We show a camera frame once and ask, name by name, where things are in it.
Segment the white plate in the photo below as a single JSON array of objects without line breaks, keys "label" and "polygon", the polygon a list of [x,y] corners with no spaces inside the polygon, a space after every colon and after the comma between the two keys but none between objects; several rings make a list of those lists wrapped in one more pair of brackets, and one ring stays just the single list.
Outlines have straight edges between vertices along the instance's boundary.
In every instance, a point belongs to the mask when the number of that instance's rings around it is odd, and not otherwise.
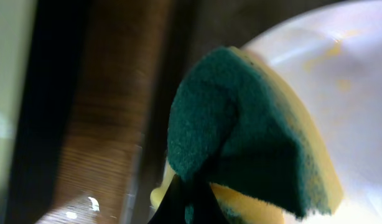
[{"label": "white plate", "polygon": [[294,89],[345,192],[307,223],[382,223],[382,1],[347,1],[282,22],[245,45]]}]

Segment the green yellow sponge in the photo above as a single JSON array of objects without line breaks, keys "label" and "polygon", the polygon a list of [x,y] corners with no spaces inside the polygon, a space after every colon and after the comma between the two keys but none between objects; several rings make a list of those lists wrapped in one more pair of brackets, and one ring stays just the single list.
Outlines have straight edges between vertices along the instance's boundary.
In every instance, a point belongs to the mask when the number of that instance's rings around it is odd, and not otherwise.
[{"label": "green yellow sponge", "polygon": [[343,198],[325,143],[293,89],[263,61],[220,47],[180,83],[167,130],[167,175],[209,184],[228,223],[332,215]]}]

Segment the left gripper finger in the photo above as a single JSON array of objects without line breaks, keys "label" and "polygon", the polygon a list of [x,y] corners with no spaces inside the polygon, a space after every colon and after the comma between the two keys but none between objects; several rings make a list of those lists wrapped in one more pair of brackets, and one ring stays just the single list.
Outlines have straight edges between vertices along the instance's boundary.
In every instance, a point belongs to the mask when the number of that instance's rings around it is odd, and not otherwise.
[{"label": "left gripper finger", "polygon": [[148,224],[186,224],[185,210],[190,205],[195,224],[228,224],[208,183],[196,181],[187,185],[177,175]]}]

